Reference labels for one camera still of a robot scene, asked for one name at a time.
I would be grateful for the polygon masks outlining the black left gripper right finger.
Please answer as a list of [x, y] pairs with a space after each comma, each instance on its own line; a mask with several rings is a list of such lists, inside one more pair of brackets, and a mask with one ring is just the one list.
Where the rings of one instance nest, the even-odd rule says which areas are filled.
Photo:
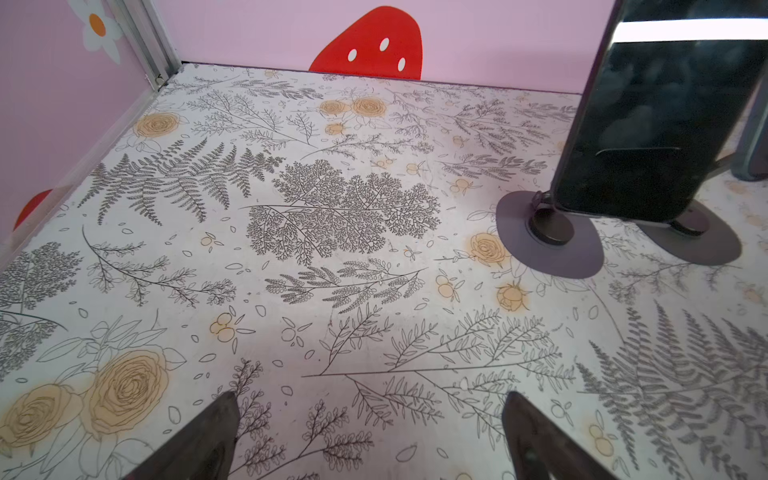
[[517, 479], [615, 479], [519, 392], [509, 392], [502, 426]]

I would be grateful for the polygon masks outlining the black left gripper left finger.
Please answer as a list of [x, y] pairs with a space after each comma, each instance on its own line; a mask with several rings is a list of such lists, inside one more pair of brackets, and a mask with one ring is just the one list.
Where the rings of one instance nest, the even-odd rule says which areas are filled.
[[227, 479], [239, 420], [236, 395], [222, 393], [126, 479]]

